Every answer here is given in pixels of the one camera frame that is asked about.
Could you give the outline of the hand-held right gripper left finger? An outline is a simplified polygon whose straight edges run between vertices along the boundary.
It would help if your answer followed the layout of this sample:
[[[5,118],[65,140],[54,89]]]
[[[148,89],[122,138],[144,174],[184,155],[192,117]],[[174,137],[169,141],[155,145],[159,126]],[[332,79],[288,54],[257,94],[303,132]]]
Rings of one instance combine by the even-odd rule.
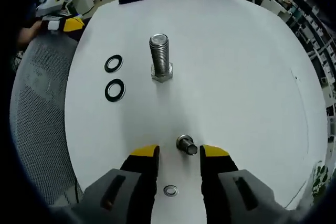
[[[91,184],[72,207],[76,223],[150,223],[157,192],[158,145],[134,150],[119,169]]]

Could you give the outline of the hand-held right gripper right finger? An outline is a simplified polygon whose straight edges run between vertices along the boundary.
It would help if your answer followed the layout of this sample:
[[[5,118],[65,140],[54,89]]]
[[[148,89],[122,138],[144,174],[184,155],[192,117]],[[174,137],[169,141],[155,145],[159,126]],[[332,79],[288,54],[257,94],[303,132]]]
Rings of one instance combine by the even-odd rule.
[[[210,145],[199,150],[207,223],[297,222],[294,211],[278,204],[260,179],[238,169],[227,151]]]

